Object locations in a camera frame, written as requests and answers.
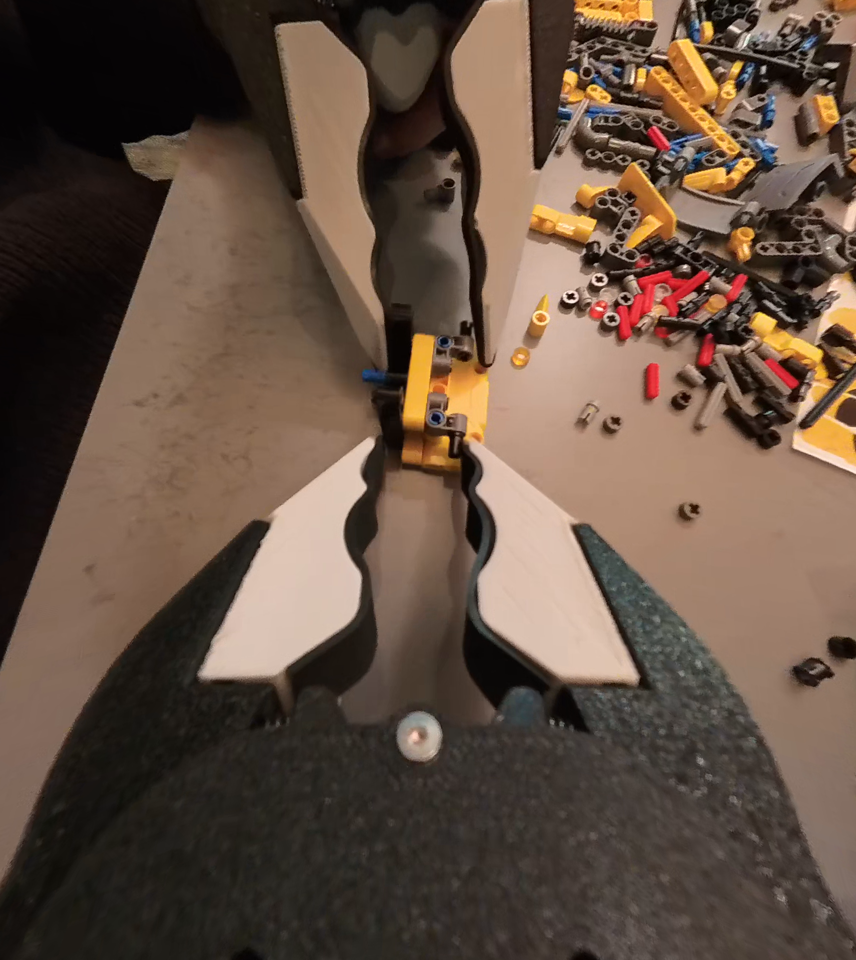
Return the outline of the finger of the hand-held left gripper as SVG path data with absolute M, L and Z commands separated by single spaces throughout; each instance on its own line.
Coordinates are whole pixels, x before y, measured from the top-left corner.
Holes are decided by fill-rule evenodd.
M 280 24 L 275 38 L 301 183 L 296 205 L 364 351 L 386 362 L 376 231 L 362 184 L 372 114 L 368 74 L 321 21 Z
M 478 362 L 496 359 L 534 200 L 530 5 L 474 2 L 445 53 Z

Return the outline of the person's left forearm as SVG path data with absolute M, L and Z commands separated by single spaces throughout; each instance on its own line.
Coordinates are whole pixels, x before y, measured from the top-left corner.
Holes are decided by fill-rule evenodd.
M 104 158 L 125 143 L 235 119 L 237 71 L 195 1 L 18 1 L 42 119 Z

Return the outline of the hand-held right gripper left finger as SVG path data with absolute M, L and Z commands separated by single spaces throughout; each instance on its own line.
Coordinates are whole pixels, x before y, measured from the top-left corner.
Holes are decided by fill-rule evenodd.
M 364 554 L 384 477 L 384 441 L 366 438 L 269 515 L 199 681 L 267 684 L 292 712 L 307 689 L 340 698 L 363 678 L 377 649 Z

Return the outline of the yellow toy brick assembly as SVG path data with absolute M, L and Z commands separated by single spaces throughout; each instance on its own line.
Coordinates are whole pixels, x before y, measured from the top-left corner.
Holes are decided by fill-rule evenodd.
M 470 445 L 481 445 L 489 403 L 488 369 L 469 321 L 455 332 L 416 333 L 413 310 L 386 313 L 386 366 L 362 372 L 382 436 L 405 467 L 458 474 Z

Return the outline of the long black toy axle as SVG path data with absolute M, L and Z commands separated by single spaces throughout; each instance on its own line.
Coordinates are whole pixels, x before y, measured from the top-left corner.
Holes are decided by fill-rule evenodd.
M 818 399 L 798 422 L 799 430 L 808 430 L 816 425 L 830 410 L 833 404 L 842 398 L 856 381 L 856 362 L 833 382 L 832 386 Z

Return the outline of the person's left hand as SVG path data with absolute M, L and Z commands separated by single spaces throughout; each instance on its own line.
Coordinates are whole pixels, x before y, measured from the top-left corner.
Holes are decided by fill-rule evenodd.
M 446 89 L 443 83 L 432 82 L 404 111 L 377 109 L 366 151 L 378 162 L 403 159 L 445 138 L 447 129 Z

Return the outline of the pile of toy building pieces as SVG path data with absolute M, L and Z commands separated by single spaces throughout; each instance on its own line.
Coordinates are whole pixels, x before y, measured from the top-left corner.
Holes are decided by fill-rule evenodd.
M 533 233 L 580 247 L 559 309 L 625 343 L 681 344 L 677 411 L 777 447 L 856 340 L 823 314 L 856 284 L 856 2 L 575 2 L 554 149 L 614 185 L 537 205 Z M 788 12 L 777 26 L 763 15 Z

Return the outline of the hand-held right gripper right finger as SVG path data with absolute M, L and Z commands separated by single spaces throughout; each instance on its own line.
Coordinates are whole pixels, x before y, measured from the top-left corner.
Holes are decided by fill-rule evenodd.
M 582 526 L 488 447 L 461 453 L 464 662 L 494 708 L 526 688 L 549 704 L 582 688 L 637 690 L 641 670 L 580 538 Z

